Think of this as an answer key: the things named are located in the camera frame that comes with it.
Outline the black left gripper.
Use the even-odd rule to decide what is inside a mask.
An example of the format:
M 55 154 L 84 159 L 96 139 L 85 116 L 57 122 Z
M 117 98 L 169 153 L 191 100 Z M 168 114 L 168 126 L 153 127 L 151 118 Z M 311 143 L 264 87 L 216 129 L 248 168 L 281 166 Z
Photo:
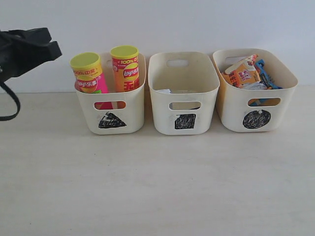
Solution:
M 0 32 L 0 81 L 19 77 L 32 68 L 62 56 L 47 28 Z

